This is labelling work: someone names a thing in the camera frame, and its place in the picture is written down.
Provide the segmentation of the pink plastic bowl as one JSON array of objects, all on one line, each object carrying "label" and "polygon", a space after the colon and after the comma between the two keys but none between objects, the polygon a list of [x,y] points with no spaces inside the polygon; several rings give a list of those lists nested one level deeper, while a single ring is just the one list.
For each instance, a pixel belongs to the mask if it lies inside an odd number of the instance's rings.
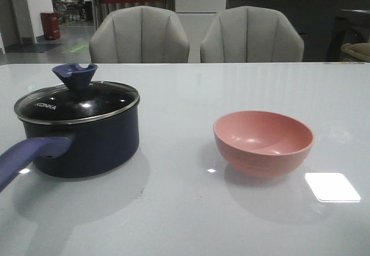
[{"label": "pink plastic bowl", "polygon": [[217,148],[236,170],[260,178],[294,171],[308,156],[315,137],[304,123],[266,111],[239,111],[213,124]]}]

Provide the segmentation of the glass pot lid blue knob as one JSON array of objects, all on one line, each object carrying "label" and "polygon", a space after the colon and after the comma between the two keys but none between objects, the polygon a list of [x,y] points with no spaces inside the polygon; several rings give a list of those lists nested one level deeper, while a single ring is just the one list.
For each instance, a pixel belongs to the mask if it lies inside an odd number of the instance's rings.
[{"label": "glass pot lid blue knob", "polygon": [[93,81],[98,66],[57,65],[52,72],[61,84],[21,97],[14,112],[21,121],[41,125],[80,124],[120,114],[139,102],[138,90],[113,81]]}]

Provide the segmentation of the left grey upholstered chair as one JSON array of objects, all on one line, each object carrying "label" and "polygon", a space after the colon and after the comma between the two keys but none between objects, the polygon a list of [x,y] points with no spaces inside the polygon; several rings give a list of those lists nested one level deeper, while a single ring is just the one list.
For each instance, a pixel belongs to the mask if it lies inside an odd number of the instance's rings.
[{"label": "left grey upholstered chair", "polygon": [[136,6],[109,13],[89,49],[93,63],[187,63],[190,44],[175,12]]}]

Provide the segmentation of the grey upholstered chair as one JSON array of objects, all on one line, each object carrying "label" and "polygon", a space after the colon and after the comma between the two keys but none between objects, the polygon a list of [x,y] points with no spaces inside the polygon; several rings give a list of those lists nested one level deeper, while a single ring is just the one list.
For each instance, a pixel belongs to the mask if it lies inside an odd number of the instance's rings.
[{"label": "grey upholstered chair", "polygon": [[304,41],[280,11],[240,6],[215,15],[200,45],[202,63],[301,62]]},{"label": "grey upholstered chair", "polygon": [[136,6],[109,13],[89,49],[93,63],[187,63],[190,44],[175,12]]}]

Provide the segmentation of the right grey upholstered chair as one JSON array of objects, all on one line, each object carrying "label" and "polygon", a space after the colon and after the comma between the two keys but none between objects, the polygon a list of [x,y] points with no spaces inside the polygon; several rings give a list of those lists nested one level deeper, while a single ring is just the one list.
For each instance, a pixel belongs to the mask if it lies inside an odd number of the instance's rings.
[{"label": "right grey upholstered chair", "polygon": [[202,63],[301,62],[304,41],[280,11],[240,6],[215,15],[200,45]]}]

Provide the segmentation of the dark blue saucepan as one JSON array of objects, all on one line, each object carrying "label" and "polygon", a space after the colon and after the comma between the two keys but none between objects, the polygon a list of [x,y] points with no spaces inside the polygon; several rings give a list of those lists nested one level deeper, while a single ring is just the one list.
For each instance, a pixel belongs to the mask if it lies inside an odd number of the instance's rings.
[{"label": "dark blue saucepan", "polygon": [[81,178],[110,171],[139,146],[138,104],[105,119],[69,125],[21,121],[26,138],[1,155],[1,187],[33,163],[55,177]]}]

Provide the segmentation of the person seated in background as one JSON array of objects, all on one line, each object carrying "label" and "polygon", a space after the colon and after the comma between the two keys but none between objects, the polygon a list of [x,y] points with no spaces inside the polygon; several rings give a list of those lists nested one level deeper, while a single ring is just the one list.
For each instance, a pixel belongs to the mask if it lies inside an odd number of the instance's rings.
[{"label": "person seated in background", "polygon": [[53,9],[61,21],[73,20],[83,17],[83,0],[52,0]]}]

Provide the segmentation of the red trash bin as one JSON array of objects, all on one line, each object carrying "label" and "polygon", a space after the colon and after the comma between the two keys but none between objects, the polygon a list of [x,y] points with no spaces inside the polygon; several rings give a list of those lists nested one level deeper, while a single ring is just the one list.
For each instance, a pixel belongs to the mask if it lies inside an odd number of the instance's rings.
[{"label": "red trash bin", "polygon": [[55,12],[42,12],[40,14],[43,36],[46,40],[56,40],[60,38],[60,28],[57,17],[58,14]]}]

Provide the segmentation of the dark grey sideboard counter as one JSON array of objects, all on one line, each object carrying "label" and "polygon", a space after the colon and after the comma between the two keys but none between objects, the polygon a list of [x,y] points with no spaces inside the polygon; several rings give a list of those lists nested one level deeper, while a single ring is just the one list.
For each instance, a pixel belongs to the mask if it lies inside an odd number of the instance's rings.
[{"label": "dark grey sideboard counter", "polygon": [[369,10],[369,0],[227,0],[226,7],[256,6],[282,12],[304,40],[304,61],[325,61],[336,13]]}]

